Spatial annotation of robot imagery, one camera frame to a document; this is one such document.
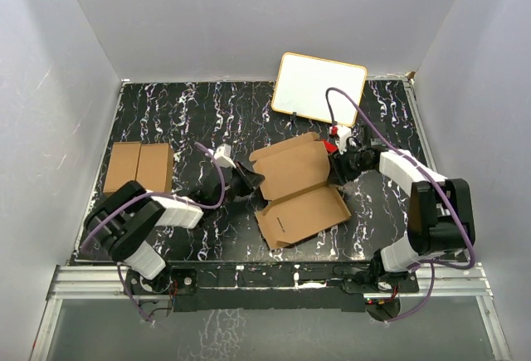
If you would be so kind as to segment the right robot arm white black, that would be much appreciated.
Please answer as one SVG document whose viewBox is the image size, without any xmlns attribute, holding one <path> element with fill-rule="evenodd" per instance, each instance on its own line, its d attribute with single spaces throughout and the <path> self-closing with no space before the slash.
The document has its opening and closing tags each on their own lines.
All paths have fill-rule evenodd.
<svg viewBox="0 0 531 361">
<path fill-rule="evenodd" d="M 353 275 L 356 284 L 381 292 L 397 290 L 423 261 L 441 264 L 446 253 L 472 251 L 475 224 L 470 186 L 464 179 L 434 172 L 369 128 L 362 139 L 340 124 L 332 126 L 329 135 L 330 183 L 345 185 L 364 172 L 376 171 L 409 197 L 405 233 L 374 253 L 368 267 Z"/>
</svg>

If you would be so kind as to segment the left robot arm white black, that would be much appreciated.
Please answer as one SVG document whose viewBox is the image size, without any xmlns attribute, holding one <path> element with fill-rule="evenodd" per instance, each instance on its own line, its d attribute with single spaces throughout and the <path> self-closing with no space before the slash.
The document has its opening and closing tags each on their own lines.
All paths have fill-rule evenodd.
<svg viewBox="0 0 531 361">
<path fill-rule="evenodd" d="M 147 242 L 155 227 L 193 229 L 220 198 L 224 204 L 252 195 L 265 181 L 240 162 L 233 167 L 212 171 L 195 188 L 180 196 L 148 196 L 149 190 L 135 180 L 128 181 L 100 202 L 84 221 L 88 241 L 95 241 L 114 262 L 138 273 L 139 284 L 149 293 L 169 291 L 171 267 Z"/>
</svg>

